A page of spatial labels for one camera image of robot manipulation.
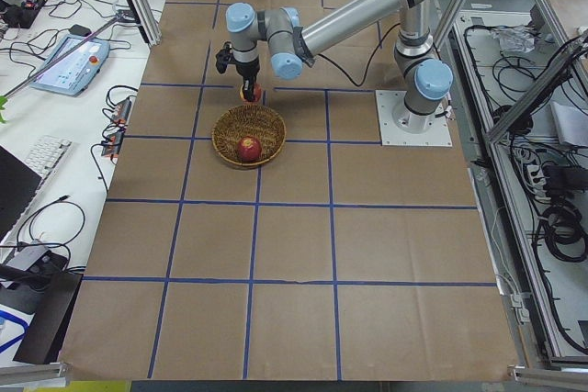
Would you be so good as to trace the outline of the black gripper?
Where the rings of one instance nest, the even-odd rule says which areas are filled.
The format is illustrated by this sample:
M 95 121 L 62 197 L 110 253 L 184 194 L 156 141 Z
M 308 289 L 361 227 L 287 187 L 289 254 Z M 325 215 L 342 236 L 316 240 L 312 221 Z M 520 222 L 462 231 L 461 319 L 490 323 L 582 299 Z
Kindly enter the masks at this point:
M 243 78 L 241 87 L 241 96 L 244 101 L 256 100 L 256 77 L 260 70 L 258 49 L 250 50 L 232 49 L 232 55 L 235 61 L 235 67 L 238 74 Z

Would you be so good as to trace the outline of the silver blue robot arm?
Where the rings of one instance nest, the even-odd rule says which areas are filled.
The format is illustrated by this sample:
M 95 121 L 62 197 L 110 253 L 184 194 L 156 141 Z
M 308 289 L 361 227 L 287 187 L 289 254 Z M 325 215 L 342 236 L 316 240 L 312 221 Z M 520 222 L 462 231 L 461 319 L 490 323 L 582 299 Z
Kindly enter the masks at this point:
M 260 70 L 258 42 L 266 42 L 275 75 L 292 80 L 326 50 L 382 18 L 399 13 L 394 59 L 407 91 L 393 108 L 392 117 L 400 129 L 424 133 L 432 127 L 437 107 L 453 83 L 451 69 L 431 54 L 434 37 L 428 25 L 428 6 L 429 0 L 352 0 L 303 27 L 294 8 L 254 10 L 247 3 L 235 3 L 225 14 L 230 39 L 216 55 L 216 69 L 224 73 L 234 65 L 243 79 L 243 100 L 253 102 Z

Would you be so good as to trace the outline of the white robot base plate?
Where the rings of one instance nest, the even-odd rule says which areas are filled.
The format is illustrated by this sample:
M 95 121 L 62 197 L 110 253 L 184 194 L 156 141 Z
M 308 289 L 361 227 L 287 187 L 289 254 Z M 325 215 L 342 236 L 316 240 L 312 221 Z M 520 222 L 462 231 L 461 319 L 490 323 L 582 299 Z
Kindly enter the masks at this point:
M 383 146 L 452 146 L 446 117 L 436 117 L 443 111 L 441 105 L 430 116 L 415 116 L 404 105 L 405 91 L 377 90 L 375 95 Z

